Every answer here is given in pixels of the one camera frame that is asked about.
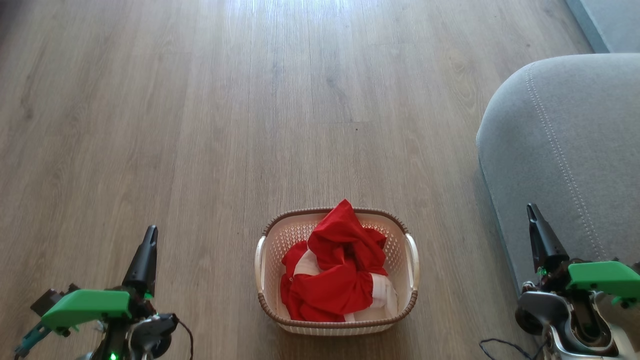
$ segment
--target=red cloth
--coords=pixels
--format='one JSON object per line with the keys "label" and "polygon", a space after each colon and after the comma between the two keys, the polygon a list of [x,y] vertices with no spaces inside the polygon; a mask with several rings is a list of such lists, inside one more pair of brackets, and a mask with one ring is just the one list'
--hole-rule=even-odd
{"label": "red cloth", "polygon": [[[364,229],[351,204],[343,200],[316,226],[308,241],[297,243],[284,256],[286,274],[280,294],[293,320],[343,322],[344,315],[368,308],[372,302],[370,273],[387,276],[382,267],[387,238]],[[307,251],[317,257],[319,275],[294,275]]]}

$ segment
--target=white plastic basket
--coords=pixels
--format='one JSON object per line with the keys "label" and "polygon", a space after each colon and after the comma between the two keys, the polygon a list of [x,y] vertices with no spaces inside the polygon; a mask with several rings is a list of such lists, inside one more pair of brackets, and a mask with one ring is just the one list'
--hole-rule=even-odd
{"label": "white plastic basket", "polygon": [[398,315],[385,318],[383,312],[370,312],[355,322],[304,322],[291,320],[280,298],[280,278],[285,273],[282,258],[296,243],[307,240],[316,225],[331,208],[290,211],[274,218],[266,226],[255,251],[255,284],[264,312],[283,329],[296,334],[346,336],[384,331],[402,320],[413,309],[418,297],[420,266],[415,242],[404,224],[381,210],[355,208],[364,227],[387,237],[384,264],[397,293]]}

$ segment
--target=gray fabric upholstery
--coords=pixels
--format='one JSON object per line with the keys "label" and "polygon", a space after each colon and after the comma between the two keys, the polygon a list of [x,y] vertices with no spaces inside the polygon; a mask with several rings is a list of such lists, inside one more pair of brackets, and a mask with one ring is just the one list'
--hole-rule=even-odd
{"label": "gray fabric upholstery", "polygon": [[477,147],[517,284],[536,279],[528,202],[571,257],[640,261],[640,54],[525,66],[491,99]]}
{"label": "gray fabric upholstery", "polygon": [[640,53],[640,1],[566,0],[596,53]]}

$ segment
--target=laminate floorboard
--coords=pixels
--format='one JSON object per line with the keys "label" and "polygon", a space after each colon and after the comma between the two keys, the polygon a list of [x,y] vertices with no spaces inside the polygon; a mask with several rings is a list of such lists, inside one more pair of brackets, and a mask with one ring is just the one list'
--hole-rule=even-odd
{"label": "laminate floorboard", "polygon": [[[563,0],[0,3],[0,355],[46,289],[117,285],[149,224],[154,304],[190,325],[195,359],[484,359],[491,337],[532,351],[476,131],[515,70],[590,52]],[[406,222],[418,303],[381,334],[287,334],[256,299],[258,237],[344,198]],[[91,351],[91,327],[29,358]],[[176,332],[166,357],[188,345]]]}

